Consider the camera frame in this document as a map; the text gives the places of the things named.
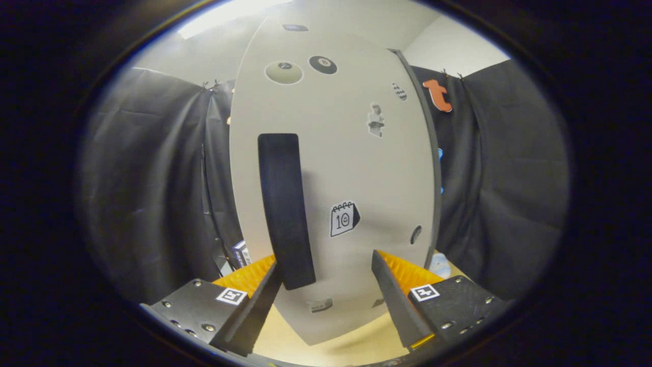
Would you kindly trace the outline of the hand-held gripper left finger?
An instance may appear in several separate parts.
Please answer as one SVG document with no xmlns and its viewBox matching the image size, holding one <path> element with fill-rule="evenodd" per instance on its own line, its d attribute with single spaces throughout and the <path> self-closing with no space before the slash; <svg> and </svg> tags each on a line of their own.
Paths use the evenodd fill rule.
<svg viewBox="0 0 652 367">
<path fill-rule="evenodd" d="M 281 285 L 277 260 L 270 255 L 215 281 L 192 279 L 140 308 L 191 340 L 247 357 Z"/>
</svg>

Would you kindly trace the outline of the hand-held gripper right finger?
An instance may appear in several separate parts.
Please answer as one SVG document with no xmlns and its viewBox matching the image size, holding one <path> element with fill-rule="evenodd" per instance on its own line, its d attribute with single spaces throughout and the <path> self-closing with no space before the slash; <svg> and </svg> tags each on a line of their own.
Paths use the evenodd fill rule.
<svg viewBox="0 0 652 367">
<path fill-rule="evenodd" d="M 377 249 L 372 254 L 372 272 L 400 341 L 411 351 L 463 343 L 514 304 L 465 276 L 443 279 Z"/>
</svg>

